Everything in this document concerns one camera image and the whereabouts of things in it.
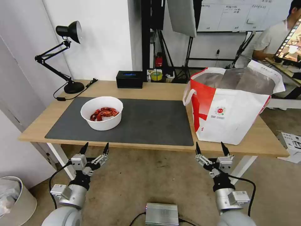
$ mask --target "whiteboard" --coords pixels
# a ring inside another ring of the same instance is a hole
[[[285,20],[291,0],[203,0],[197,31],[262,31]]]

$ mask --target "trash can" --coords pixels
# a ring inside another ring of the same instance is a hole
[[[28,221],[35,212],[35,209],[37,208],[37,200],[23,185],[20,178],[15,176],[6,176],[0,179],[18,181],[21,186],[20,195],[11,208],[10,213],[4,214],[0,217],[0,225],[21,226]]]

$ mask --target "red and white bag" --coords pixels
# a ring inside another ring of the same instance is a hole
[[[251,61],[246,68],[210,67],[194,74],[184,90],[183,104],[192,101],[199,140],[237,145],[271,95],[283,91],[278,72]]]

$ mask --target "logo on bag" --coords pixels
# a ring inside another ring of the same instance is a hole
[[[216,110],[215,110],[215,114],[219,115],[219,116],[220,115],[224,115],[225,114],[225,110],[226,109],[224,107],[217,107]]]

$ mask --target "lamp shade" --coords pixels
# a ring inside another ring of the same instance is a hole
[[[62,37],[70,37],[73,41],[81,43],[82,41],[82,27],[79,21],[72,22],[68,27],[57,26],[56,33]]]

